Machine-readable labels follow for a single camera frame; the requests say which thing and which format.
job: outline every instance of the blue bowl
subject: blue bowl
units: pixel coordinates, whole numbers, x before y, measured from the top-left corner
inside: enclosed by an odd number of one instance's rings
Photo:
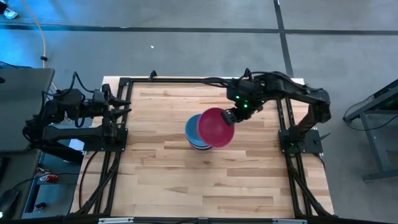
[[[192,147],[199,150],[206,150],[211,148],[210,145],[204,143],[197,133],[198,120],[200,114],[192,116],[185,125],[185,136]]]

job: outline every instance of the gray table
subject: gray table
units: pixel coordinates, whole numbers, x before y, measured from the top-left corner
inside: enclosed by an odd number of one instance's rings
[[[27,150],[28,142],[22,135],[25,120],[40,111],[41,91],[48,91],[55,71],[53,69],[1,69],[0,77],[0,156],[10,157],[0,182],[0,194],[19,182],[33,178],[40,151]],[[21,184],[14,218],[20,218],[25,209],[32,181]]]

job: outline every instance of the gray floor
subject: gray floor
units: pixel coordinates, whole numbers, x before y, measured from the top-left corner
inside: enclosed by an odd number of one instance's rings
[[[272,0],[27,1],[43,24],[117,27],[277,28]],[[20,1],[9,4],[32,23]],[[280,0],[287,29],[398,30],[398,1]],[[244,69],[285,72],[279,34],[46,31],[49,67],[66,88],[77,71],[88,88],[104,75],[240,76]],[[36,30],[0,30],[0,60],[40,67]],[[323,142],[335,213],[398,223],[398,178],[364,183],[376,171],[364,133],[341,120],[345,109],[394,81],[398,36],[287,35],[295,77],[331,96]]]

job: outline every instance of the white cable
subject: white cable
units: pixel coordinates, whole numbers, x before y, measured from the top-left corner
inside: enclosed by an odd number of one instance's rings
[[[22,3],[24,3],[24,5],[25,5],[26,9],[28,10],[30,16],[32,16],[32,18],[35,21],[37,27],[39,28],[40,35],[42,36],[42,40],[43,40],[43,56],[47,57],[46,56],[47,49],[46,49],[45,37],[44,37],[43,30],[42,30],[42,26],[40,26],[40,23],[36,19],[35,14],[32,12],[32,10],[30,10],[30,7],[26,4],[25,0],[21,0],[21,1],[22,1]],[[42,66],[43,66],[43,68],[45,68],[45,60],[42,60],[42,62],[43,62]],[[51,82],[51,85],[55,88],[55,90],[57,90],[57,86],[54,84],[54,82]]]

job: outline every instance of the wooden tabletop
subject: wooden tabletop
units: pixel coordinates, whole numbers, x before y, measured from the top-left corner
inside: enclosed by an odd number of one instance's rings
[[[104,77],[103,83],[109,83],[116,94],[119,78]],[[127,119],[129,137],[119,166],[112,216],[294,217],[286,162],[278,143],[275,101],[267,102],[250,120],[236,124],[234,138],[224,148],[203,152],[187,142],[184,127],[191,116],[212,107],[233,106],[225,94],[224,88],[200,83],[134,84]],[[298,122],[308,105],[298,101],[292,105]],[[96,118],[93,125],[100,122]],[[89,165],[83,203],[98,185],[103,157],[103,152],[97,153]],[[322,163],[310,154],[303,155],[303,163],[308,187],[333,213]],[[71,212],[78,210],[78,187]],[[298,195],[304,210],[299,190]]]

